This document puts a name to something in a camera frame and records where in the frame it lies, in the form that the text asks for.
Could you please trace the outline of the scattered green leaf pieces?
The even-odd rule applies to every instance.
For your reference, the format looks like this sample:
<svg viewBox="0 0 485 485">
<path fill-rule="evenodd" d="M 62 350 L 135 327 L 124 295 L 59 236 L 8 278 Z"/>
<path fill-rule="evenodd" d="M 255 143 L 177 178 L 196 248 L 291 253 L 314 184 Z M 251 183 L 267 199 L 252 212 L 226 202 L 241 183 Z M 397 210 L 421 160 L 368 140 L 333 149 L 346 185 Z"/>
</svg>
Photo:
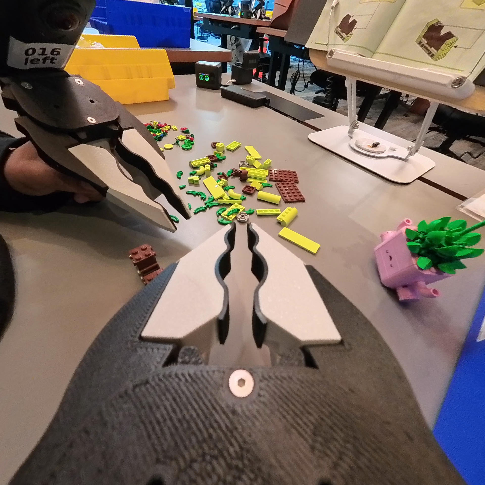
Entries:
<svg viewBox="0 0 485 485">
<path fill-rule="evenodd" d="M 197 206 L 197 207 L 193 207 L 191 203 L 188 203 L 189 211 L 191 211 L 193 214 L 205 213 L 210 209 L 216 208 L 217 209 L 216 210 L 217 222 L 221 225 L 228 225 L 233 221 L 237 221 L 236 217 L 233 219 L 233 221 L 224 221 L 224 220 L 222 220 L 221 218 L 218 217 L 218 215 L 221 212 L 223 212 L 225 209 L 227 209 L 228 207 L 230 207 L 234 203 L 239 203 L 246 208 L 245 211 L 242 211 L 242 212 L 245 212 L 249 215 L 256 214 L 256 209 L 248 208 L 244 205 L 244 201 L 246 200 L 246 196 L 244 196 L 242 193 L 239 193 L 239 194 L 241 194 L 243 197 L 245 197 L 244 200 L 235 201 L 235 200 L 229 199 L 229 197 L 227 195 L 227 190 L 229 190 L 229 189 L 234 190 L 234 188 L 235 188 L 233 185 L 229 185 L 229 179 L 228 180 L 222 180 L 222 182 L 224 183 L 223 186 L 220 185 L 220 183 L 217 181 L 218 184 L 223 188 L 223 190 L 225 191 L 225 193 L 227 195 L 227 198 L 217 200 L 217 199 L 214 199 L 210 195 L 209 191 L 207 190 L 207 188 L 203 184 L 203 180 L 206 177 L 209 177 L 209 176 L 212 176 L 212 175 L 206 176 L 205 178 L 203 178 L 203 177 L 200 178 L 198 176 L 191 177 L 190 172 L 187 174 L 186 181 L 182 182 L 179 185 L 179 189 L 185 190 L 185 193 L 187 195 L 190 195 L 190 196 L 197 198 L 197 200 L 200 202 L 200 205 Z"/>
</svg>

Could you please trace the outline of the person's left hand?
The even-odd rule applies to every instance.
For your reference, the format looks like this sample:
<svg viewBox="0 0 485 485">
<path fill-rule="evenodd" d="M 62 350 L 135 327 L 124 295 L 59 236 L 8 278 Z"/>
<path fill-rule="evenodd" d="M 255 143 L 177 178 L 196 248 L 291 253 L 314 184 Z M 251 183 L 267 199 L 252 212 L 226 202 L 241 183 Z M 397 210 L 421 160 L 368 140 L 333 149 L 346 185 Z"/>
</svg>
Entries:
<svg viewBox="0 0 485 485">
<path fill-rule="evenodd" d="M 62 191 L 71 193 L 77 203 L 103 199 L 88 183 L 65 175 L 45 163 L 31 142 L 10 149 L 3 173 L 12 189 L 27 196 L 40 197 Z"/>
</svg>

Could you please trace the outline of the black device with green display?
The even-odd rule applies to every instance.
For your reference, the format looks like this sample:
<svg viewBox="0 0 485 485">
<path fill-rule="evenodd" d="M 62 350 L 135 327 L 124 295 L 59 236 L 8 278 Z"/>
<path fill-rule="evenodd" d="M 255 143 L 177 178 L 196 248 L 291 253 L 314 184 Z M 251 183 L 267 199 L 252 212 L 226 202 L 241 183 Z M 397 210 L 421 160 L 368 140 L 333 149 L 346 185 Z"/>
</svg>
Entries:
<svg viewBox="0 0 485 485">
<path fill-rule="evenodd" d="M 196 85 L 198 88 L 219 90 L 222 85 L 222 65 L 220 62 L 198 61 L 195 63 Z"/>
</svg>

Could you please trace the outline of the brown leather bag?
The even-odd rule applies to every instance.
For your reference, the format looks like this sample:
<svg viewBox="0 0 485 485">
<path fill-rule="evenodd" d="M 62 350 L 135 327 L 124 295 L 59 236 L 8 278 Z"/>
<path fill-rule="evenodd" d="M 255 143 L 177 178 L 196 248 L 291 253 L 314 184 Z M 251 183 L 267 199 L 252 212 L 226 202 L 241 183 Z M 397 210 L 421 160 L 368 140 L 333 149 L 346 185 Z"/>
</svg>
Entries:
<svg viewBox="0 0 485 485">
<path fill-rule="evenodd" d="M 270 27 L 288 30 L 295 9 L 300 1 L 274 1 Z"/>
</svg>

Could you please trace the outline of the black office chair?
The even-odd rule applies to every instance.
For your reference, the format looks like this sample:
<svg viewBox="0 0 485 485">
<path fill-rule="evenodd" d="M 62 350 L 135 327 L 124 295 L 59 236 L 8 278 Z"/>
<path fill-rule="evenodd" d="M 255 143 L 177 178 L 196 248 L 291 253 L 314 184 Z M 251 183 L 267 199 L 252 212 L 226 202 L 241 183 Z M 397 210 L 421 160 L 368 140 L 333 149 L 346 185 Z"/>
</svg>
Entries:
<svg viewBox="0 0 485 485">
<path fill-rule="evenodd" d="M 310 84 L 324 88 L 316 91 L 313 102 L 330 108 L 325 119 L 312 120 L 315 129 L 347 125 L 346 89 L 342 76 L 314 71 Z M 400 94 L 364 82 L 357 82 L 357 111 L 367 127 L 376 127 L 398 137 L 415 141 L 430 102 L 408 94 Z M 484 168 L 484 114 L 476 115 L 440 104 L 426 143 L 441 154 Z"/>
</svg>

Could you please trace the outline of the blue plastic bin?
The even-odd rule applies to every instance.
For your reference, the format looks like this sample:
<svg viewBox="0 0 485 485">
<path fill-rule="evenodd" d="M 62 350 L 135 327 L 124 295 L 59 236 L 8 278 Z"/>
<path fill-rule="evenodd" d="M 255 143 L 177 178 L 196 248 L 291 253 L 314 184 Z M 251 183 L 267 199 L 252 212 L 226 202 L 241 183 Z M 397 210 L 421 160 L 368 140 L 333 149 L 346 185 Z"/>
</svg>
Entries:
<svg viewBox="0 0 485 485">
<path fill-rule="evenodd" d="M 95 1 L 95 8 L 90 17 L 90 25 L 100 33 L 106 33 L 108 28 L 106 1 Z"/>
<path fill-rule="evenodd" d="M 467 484 L 484 484 L 484 293 L 433 434 Z"/>
<path fill-rule="evenodd" d="M 135 36 L 140 47 L 190 47 L 191 9 L 135 1 L 106 1 L 108 33 Z"/>
</svg>

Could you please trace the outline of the brown and lime brick assembly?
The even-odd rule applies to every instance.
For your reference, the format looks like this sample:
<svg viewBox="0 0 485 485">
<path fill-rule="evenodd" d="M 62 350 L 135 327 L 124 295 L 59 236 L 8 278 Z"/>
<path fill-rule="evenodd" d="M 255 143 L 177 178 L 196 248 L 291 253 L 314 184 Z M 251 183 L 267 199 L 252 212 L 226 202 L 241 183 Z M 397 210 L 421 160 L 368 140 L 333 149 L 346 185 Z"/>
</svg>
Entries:
<svg viewBox="0 0 485 485">
<path fill-rule="evenodd" d="M 163 271 L 163 268 L 157 263 L 156 252 L 150 245 L 144 244 L 131 249 L 129 258 L 144 285 L 149 284 Z"/>
</svg>

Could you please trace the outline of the yellow plastic bin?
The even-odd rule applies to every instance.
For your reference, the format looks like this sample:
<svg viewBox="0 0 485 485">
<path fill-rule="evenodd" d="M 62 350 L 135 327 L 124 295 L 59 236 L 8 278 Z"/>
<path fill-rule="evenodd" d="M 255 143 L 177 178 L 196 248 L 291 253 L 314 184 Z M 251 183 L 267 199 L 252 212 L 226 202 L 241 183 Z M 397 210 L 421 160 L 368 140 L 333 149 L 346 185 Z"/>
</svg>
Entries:
<svg viewBox="0 0 485 485">
<path fill-rule="evenodd" d="M 65 70 L 94 82 L 122 104 L 168 100 L 175 88 L 167 52 L 140 48 L 131 35 L 84 33 Z"/>
</svg>

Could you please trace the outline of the dark grey partition panel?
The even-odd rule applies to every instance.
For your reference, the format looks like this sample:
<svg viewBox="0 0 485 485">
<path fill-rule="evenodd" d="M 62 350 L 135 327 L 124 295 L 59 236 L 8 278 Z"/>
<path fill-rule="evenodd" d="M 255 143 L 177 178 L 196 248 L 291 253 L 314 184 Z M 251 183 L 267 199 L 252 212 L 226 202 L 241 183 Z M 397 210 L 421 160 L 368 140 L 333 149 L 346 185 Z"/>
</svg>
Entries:
<svg viewBox="0 0 485 485">
<path fill-rule="evenodd" d="M 306 45 L 327 1 L 299 1 L 284 40 Z"/>
</svg>

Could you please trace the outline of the white book stand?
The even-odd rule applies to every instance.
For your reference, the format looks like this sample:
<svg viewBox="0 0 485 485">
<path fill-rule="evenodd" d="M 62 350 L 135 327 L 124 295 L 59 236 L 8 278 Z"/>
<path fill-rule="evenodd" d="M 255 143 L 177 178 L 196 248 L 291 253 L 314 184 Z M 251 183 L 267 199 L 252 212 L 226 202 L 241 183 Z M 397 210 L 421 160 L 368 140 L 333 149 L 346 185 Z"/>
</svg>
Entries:
<svg viewBox="0 0 485 485">
<path fill-rule="evenodd" d="M 389 181 L 409 184 L 435 166 L 419 150 L 439 104 L 484 112 L 484 72 L 474 83 L 461 74 L 408 67 L 335 49 L 309 52 L 316 67 L 346 77 L 348 100 L 348 125 L 314 132 L 309 140 Z M 406 147 L 400 138 L 360 127 L 356 109 L 358 80 L 431 101 L 415 144 Z"/>
</svg>

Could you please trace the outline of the wooden background table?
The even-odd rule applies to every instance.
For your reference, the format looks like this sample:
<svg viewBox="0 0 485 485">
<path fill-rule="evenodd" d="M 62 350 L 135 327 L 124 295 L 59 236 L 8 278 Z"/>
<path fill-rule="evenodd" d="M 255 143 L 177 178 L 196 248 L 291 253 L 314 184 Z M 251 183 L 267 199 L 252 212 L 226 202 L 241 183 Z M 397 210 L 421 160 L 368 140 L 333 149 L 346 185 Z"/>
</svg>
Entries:
<svg viewBox="0 0 485 485">
<path fill-rule="evenodd" d="M 229 63 L 232 51 L 206 42 L 190 39 L 188 48 L 165 47 L 170 63 L 195 63 L 198 61 Z"/>
<path fill-rule="evenodd" d="M 203 21 L 203 29 L 216 35 L 232 35 L 245 39 L 258 38 L 258 34 L 284 37 L 287 29 L 277 29 L 269 20 L 245 19 L 239 16 L 196 13 L 195 20 Z"/>
</svg>

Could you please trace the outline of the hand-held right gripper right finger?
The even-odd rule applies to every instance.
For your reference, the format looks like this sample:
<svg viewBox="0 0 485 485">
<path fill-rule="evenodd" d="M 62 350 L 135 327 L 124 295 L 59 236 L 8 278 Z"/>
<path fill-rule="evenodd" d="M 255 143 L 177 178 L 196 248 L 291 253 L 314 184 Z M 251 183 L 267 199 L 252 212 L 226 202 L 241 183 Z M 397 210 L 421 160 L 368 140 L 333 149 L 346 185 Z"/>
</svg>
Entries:
<svg viewBox="0 0 485 485">
<path fill-rule="evenodd" d="M 252 331 L 258 348 L 281 355 L 308 345 L 339 344 L 337 330 L 303 261 L 259 226 L 247 226 L 254 291 Z"/>
</svg>

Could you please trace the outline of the pile of tiny colourful pieces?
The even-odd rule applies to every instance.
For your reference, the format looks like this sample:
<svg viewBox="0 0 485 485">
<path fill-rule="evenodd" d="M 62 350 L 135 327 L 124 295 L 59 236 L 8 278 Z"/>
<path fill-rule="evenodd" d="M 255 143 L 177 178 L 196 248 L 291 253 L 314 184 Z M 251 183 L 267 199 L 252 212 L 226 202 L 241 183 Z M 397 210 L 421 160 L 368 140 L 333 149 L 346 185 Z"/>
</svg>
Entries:
<svg viewBox="0 0 485 485">
<path fill-rule="evenodd" d="M 159 145 L 161 151 L 179 147 L 182 150 L 191 150 L 195 143 L 195 136 L 187 127 L 177 128 L 175 125 L 160 121 L 149 121 L 144 126 Z"/>
</svg>

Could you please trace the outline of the pile of assorted toy bricks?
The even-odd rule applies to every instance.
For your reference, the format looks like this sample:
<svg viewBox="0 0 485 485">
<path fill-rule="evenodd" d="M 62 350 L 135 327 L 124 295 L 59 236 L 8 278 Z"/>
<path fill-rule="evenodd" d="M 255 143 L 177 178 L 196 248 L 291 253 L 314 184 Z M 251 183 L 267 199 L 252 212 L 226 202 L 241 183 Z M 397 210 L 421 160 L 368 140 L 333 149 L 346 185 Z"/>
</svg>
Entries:
<svg viewBox="0 0 485 485">
<path fill-rule="evenodd" d="M 251 184 L 252 180 L 256 180 L 262 183 L 263 187 L 271 186 L 268 183 L 268 173 L 272 161 L 270 159 L 263 161 L 262 156 L 254 146 L 244 146 L 244 151 L 246 152 L 244 159 L 240 160 L 236 167 L 227 167 L 226 171 L 223 171 L 220 163 L 224 162 L 230 153 L 238 151 L 242 144 L 237 141 L 228 144 L 212 142 L 211 147 L 213 153 L 189 161 L 191 177 L 198 176 L 201 178 L 202 176 L 215 174 L 216 181 L 222 186 L 224 185 L 222 180 L 228 180 L 229 178 L 237 178 L 247 184 Z"/>
</svg>

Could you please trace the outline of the pink toy pot with plant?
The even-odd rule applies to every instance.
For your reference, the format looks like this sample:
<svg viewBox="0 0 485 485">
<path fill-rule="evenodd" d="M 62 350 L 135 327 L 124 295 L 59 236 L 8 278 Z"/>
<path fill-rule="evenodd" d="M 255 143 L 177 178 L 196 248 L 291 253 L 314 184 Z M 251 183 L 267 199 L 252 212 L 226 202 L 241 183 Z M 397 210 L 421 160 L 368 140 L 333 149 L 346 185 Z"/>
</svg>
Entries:
<svg viewBox="0 0 485 485">
<path fill-rule="evenodd" d="M 480 222 L 467 227 L 466 221 L 451 217 L 422 220 L 417 226 L 403 220 L 395 231 L 382 233 L 374 249 L 382 284 L 396 290 L 401 302 L 438 297 L 440 292 L 428 285 L 466 269 L 463 259 L 484 252 L 475 247 L 481 240 L 476 229 L 483 226 Z"/>
</svg>

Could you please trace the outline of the open instruction booklet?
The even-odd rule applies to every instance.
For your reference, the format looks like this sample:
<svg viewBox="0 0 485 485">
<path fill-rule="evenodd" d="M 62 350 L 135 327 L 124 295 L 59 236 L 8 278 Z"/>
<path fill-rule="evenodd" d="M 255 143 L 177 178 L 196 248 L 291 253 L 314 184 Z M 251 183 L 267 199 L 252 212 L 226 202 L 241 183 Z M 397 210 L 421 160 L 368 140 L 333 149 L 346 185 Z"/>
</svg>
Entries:
<svg viewBox="0 0 485 485">
<path fill-rule="evenodd" d="M 475 81 L 484 70 L 484 1 L 328 1 L 306 47 Z"/>
</svg>

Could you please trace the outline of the short lime flat tile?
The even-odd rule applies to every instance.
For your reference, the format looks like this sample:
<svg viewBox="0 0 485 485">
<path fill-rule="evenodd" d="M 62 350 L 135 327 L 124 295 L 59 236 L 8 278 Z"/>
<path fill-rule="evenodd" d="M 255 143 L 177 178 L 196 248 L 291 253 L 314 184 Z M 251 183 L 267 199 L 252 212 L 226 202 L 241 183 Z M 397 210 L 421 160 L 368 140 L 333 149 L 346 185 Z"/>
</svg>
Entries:
<svg viewBox="0 0 485 485">
<path fill-rule="evenodd" d="M 311 254 L 316 254 L 320 248 L 319 243 L 289 229 L 288 227 L 283 227 L 278 236 Z"/>
</svg>

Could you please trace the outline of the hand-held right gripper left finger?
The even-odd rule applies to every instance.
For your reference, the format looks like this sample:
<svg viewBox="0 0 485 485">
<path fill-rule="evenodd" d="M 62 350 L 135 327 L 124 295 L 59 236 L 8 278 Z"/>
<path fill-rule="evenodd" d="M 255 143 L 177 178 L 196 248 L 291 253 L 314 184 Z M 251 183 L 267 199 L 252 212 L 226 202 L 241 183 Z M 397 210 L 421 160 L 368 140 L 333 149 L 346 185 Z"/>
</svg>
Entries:
<svg viewBox="0 0 485 485">
<path fill-rule="evenodd" d="M 229 223 L 182 257 L 141 332 L 144 342 L 197 347 L 204 360 L 229 329 L 229 296 L 236 226 Z"/>
</svg>

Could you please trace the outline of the white labelled box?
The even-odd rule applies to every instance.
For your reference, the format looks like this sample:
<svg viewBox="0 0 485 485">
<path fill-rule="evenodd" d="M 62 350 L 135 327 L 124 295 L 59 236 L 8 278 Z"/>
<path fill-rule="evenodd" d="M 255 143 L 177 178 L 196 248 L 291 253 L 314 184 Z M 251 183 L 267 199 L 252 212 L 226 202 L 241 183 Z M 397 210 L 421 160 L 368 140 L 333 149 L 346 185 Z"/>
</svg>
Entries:
<svg viewBox="0 0 485 485">
<path fill-rule="evenodd" d="M 456 209 L 478 221 L 484 221 L 484 190 L 463 201 Z"/>
</svg>

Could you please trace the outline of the small black device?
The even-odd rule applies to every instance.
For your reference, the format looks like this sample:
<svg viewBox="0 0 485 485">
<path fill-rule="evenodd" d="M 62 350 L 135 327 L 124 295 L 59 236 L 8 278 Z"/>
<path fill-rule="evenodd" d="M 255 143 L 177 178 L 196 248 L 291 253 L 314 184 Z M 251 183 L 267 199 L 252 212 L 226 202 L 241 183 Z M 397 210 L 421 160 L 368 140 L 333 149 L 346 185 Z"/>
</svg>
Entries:
<svg viewBox="0 0 485 485">
<path fill-rule="evenodd" d="M 253 79 L 254 70 L 258 67 L 259 52 L 248 51 L 243 55 L 241 62 L 231 65 L 231 79 L 236 85 L 250 84 Z"/>
</svg>

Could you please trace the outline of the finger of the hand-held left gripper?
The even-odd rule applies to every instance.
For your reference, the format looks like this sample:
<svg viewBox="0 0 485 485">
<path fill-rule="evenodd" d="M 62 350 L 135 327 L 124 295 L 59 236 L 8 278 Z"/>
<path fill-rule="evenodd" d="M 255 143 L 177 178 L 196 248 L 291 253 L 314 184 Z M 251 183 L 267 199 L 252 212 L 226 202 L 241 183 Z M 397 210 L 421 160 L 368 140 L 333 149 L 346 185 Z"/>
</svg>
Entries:
<svg viewBox="0 0 485 485">
<path fill-rule="evenodd" d="M 177 230 L 165 208 L 146 195 L 122 166 L 117 146 L 112 152 L 107 141 L 103 140 L 78 145 L 70 148 L 69 152 L 108 187 L 106 199 L 109 202 L 169 232 Z"/>
<path fill-rule="evenodd" d="M 180 195 L 178 185 L 160 148 L 149 142 L 134 128 L 124 130 L 117 141 L 117 155 L 146 195 L 155 200 L 164 195 L 168 203 L 186 220 L 191 218 L 188 204 Z"/>
</svg>

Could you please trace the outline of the long lime flat tile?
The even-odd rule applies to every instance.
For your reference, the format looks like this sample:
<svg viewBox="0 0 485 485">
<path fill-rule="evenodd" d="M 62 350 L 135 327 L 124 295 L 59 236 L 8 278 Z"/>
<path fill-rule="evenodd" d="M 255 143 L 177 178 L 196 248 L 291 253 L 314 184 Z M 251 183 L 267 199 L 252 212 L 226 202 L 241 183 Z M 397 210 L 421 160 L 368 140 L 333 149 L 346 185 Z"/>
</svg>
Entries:
<svg viewBox="0 0 485 485">
<path fill-rule="evenodd" d="M 227 195 L 223 190 L 223 188 L 218 184 L 218 182 L 212 176 L 206 177 L 203 180 L 203 184 L 205 185 L 210 195 L 214 199 L 219 200 L 219 199 L 227 198 Z"/>
</svg>

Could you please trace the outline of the black flat box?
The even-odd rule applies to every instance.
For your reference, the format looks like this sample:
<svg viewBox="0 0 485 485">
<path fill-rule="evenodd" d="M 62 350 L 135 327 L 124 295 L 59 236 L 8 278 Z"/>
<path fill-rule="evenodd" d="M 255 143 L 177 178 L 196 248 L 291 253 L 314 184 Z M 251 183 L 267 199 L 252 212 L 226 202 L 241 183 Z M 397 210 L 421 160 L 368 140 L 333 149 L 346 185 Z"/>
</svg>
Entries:
<svg viewBox="0 0 485 485">
<path fill-rule="evenodd" d="M 270 99 L 261 92 L 248 91 L 237 85 L 222 86 L 221 97 L 251 108 L 268 107 Z"/>
</svg>

